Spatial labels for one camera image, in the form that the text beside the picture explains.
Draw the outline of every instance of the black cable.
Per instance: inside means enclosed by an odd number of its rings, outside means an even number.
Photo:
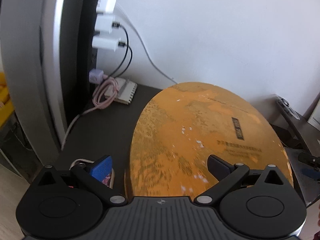
[[[125,50],[125,54],[124,54],[124,58],[123,60],[121,61],[120,65],[109,75],[109,76],[112,76],[114,75],[114,73],[116,73],[122,66],[123,62],[125,61],[127,55],[128,55],[128,50],[129,50],[129,35],[128,35],[128,32],[127,30],[122,26],[122,25],[119,25],[120,28],[122,28],[125,32],[125,36],[127,36],[127,49]]]
[[[130,46],[127,46],[127,47],[129,47],[130,52],[131,52],[131,57],[130,57],[129,63],[128,63],[127,67],[126,67],[119,75],[117,75],[116,77],[119,77],[119,76],[121,76],[124,72],[126,72],[126,70],[129,68],[129,66],[130,66],[130,64],[131,64],[132,56],[133,56],[133,55],[132,55],[132,49],[131,49]]]

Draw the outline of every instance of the beige floor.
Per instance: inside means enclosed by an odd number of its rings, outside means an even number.
[[[23,234],[17,223],[16,207],[29,184],[0,164],[0,240],[20,240]]]

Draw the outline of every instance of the white wall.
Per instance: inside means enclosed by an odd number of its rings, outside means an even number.
[[[304,114],[320,91],[320,0],[118,3],[156,65],[177,82],[219,85],[252,103],[267,119],[275,111],[271,95],[286,98]],[[153,87],[172,85],[152,68],[137,36],[128,29],[134,56],[125,76]],[[125,40],[121,30],[113,35]],[[123,53],[99,51],[98,67],[109,73]]]

